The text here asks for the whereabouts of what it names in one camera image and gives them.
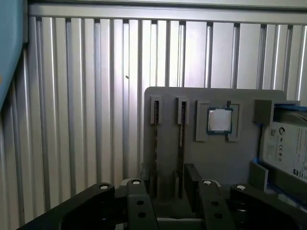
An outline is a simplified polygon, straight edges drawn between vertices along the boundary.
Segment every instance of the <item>metal rivet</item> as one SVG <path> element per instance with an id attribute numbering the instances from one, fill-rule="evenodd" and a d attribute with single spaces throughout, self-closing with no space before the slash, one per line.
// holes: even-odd
<path id="1" fill-rule="evenodd" d="M 204 181 L 203 183 L 204 183 L 204 184 L 207 184 L 207 185 L 210 185 L 210 184 L 211 184 L 211 181 Z"/>
<path id="2" fill-rule="evenodd" d="M 241 189 L 242 191 L 246 189 L 243 185 L 238 185 L 236 188 Z"/>
<path id="3" fill-rule="evenodd" d="M 109 185 L 102 185 L 102 186 L 100 186 L 100 189 L 107 189 L 107 188 L 109 188 Z"/>

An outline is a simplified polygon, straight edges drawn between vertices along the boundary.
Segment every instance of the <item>screw hole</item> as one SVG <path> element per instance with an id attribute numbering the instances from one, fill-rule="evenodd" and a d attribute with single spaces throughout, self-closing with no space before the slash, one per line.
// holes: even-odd
<path id="1" fill-rule="evenodd" d="M 215 218 L 222 219 L 223 215 L 221 213 L 215 213 Z"/>
<path id="2" fill-rule="evenodd" d="M 144 212 L 139 212 L 139 218 L 144 218 L 146 216 L 146 213 Z"/>

